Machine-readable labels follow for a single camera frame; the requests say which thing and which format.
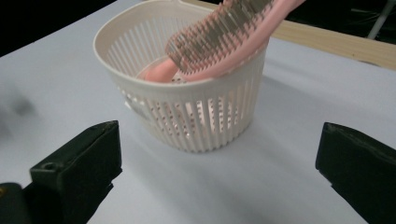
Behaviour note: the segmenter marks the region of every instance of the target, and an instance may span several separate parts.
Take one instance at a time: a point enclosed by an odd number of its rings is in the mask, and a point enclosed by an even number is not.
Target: pink handle
[[[177,70],[175,63],[168,58],[162,63],[148,68],[143,76],[146,81],[170,82]]]

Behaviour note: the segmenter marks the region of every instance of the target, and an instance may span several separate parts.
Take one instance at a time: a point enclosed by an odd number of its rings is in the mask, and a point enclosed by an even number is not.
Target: wooden edge
[[[396,70],[396,45],[291,21],[283,21],[273,37]]]

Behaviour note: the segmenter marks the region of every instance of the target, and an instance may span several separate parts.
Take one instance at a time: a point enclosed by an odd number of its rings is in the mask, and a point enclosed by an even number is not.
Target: basket
[[[265,50],[220,78],[152,83],[141,72],[165,57],[168,38],[211,10],[180,0],[130,7],[96,34],[96,57],[142,124],[165,144],[189,152],[225,146],[252,120]]]

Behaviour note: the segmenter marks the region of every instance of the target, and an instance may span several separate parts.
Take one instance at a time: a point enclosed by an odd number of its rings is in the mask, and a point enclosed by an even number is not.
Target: white table
[[[396,73],[271,39],[255,117],[227,147],[190,154],[141,129],[97,61],[115,3],[0,58],[0,183],[86,128],[120,123],[123,172],[90,223],[365,223],[315,169],[322,125],[396,147]]]

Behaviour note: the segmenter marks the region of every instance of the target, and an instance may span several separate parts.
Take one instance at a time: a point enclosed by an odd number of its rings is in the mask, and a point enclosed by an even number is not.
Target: hair brush
[[[224,0],[203,18],[172,35],[168,59],[149,67],[144,79],[170,82],[178,71],[186,81],[230,73],[262,52],[272,32],[304,0]]]

